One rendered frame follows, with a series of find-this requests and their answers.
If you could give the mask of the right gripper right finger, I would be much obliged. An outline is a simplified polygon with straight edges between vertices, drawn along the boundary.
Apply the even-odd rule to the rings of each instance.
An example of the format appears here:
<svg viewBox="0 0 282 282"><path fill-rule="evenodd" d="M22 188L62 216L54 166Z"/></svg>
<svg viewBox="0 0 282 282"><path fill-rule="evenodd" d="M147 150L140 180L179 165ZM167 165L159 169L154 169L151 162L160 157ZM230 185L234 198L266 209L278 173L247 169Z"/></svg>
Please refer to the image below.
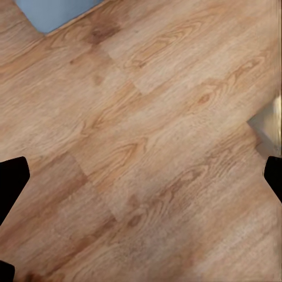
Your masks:
<svg viewBox="0 0 282 282"><path fill-rule="evenodd" d="M264 171L264 178L282 202L282 159L275 156L268 157Z"/></svg>

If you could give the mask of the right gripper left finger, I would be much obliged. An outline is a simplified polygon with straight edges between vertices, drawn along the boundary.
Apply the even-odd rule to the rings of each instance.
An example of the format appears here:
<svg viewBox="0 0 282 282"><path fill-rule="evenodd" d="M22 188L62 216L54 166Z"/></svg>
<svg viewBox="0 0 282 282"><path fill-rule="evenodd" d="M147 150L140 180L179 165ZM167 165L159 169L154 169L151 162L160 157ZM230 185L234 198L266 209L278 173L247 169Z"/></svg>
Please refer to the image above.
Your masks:
<svg viewBox="0 0 282 282"><path fill-rule="evenodd" d="M29 179L25 157L0 162L0 226Z"/></svg>

